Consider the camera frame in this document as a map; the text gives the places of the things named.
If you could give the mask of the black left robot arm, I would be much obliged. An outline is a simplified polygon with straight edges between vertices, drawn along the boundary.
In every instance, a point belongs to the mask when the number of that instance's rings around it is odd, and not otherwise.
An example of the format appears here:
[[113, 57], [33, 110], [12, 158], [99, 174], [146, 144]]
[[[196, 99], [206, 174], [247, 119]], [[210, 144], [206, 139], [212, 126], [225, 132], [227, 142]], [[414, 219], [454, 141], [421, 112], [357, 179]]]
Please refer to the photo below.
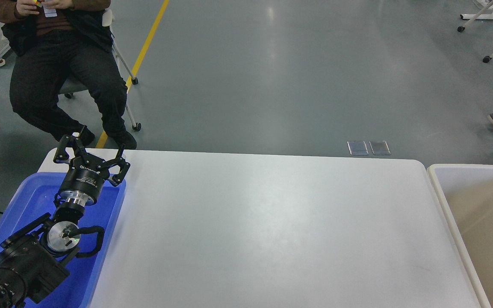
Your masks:
[[125, 145], [115, 158], [104, 160], [86, 151], [80, 135], [65, 135], [53, 161], [68, 171], [55, 193], [53, 214], [45, 213], [0, 245], [0, 308], [23, 308], [49, 296], [69, 275], [74, 258], [89, 258], [103, 247], [104, 227], [80, 227], [85, 208], [94, 205], [108, 181], [117, 187], [130, 164], [123, 158]]

